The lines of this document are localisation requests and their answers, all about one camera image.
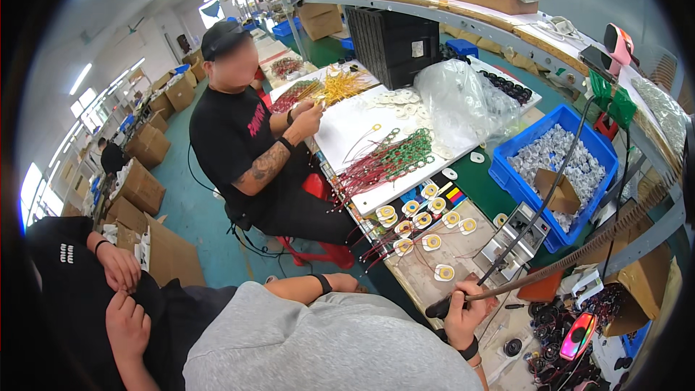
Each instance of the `small metal machine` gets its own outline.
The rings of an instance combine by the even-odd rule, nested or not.
[[[517,238],[521,230],[526,228],[534,213],[528,204],[524,202],[519,204],[507,221],[497,230],[490,242],[482,248],[481,252],[473,257],[473,262],[483,272],[487,272],[499,254]],[[543,243],[543,240],[546,239],[550,230],[551,227],[543,222],[541,218],[538,218],[517,245],[509,251],[509,254],[505,257],[502,264],[499,265],[498,269],[490,275],[492,282],[498,286],[510,282],[521,266],[536,255],[538,248]]]

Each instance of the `black cap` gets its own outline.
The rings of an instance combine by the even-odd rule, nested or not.
[[[214,61],[215,56],[223,55],[232,50],[239,41],[250,36],[236,20],[218,21],[203,35],[200,46],[203,59]]]

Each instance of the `black wristband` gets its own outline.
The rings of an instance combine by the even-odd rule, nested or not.
[[[97,249],[99,249],[99,246],[100,246],[102,243],[110,243],[110,241],[109,241],[109,240],[106,240],[106,239],[100,240],[99,243],[97,243],[97,246],[94,247],[94,255],[97,255]]]
[[[328,283],[328,280],[326,279],[326,277],[324,275],[310,274],[309,276],[315,276],[316,279],[321,282],[321,288],[323,289],[323,293],[321,293],[321,296],[333,291],[333,287],[331,287],[331,285]]]
[[[290,143],[290,141],[288,141],[287,139],[285,139],[285,138],[282,137],[282,136],[279,137],[279,138],[277,138],[277,141],[278,141],[279,143],[283,144],[285,147],[287,147],[287,149],[288,149],[289,152],[292,152],[292,150],[295,149],[295,147],[292,146],[292,144]]]
[[[461,353],[461,356],[464,357],[466,361],[469,361],[473,359],[475,354],[477,353],[478,346],[477,346],[477,338],[475,335],[473,336],[473,342],[471,343],[470,346],[466,350],[459,350],[459,353]]]

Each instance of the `label sticker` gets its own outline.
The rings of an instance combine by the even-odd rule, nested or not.
[[[413,41],[412,43],[410,43],[410,47],[413,51],[413,57],[425,56],[424,41]]]

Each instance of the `man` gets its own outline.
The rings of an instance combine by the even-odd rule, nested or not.
[[[201,50],[210,83],[190,118],[190,143],[233,218],[266,235],[345,244],[348,213],[302,189],[312,157],[303,140],[318,131],[322,108],[303,102],[270,113],[249,86],[258,52],[236,21],[215,23]]]
[[[473,336],[485,302],[463,309],[462,291],[482,292],[474,282],[456,283],[448,346],[389,300],[352,293],[354,279],[293,279],[302,296],[239,286],[188,353],[187,391],[487,390]]]
[[[92,224],[87,217],[45,217],[26,230],[54,334],[98,389],[183,390],[188,350],[236,287],[181,288],[174,279],[159,288],[131,252]],[[337,288],[357,286],[349,275],[323,277]],[[269,282],[267,290],[303,299],[302,278]]]
[[[114,176],[128,162],[121,147],[101,137],[97,143],[101,150],[101,166],[108,176]]]

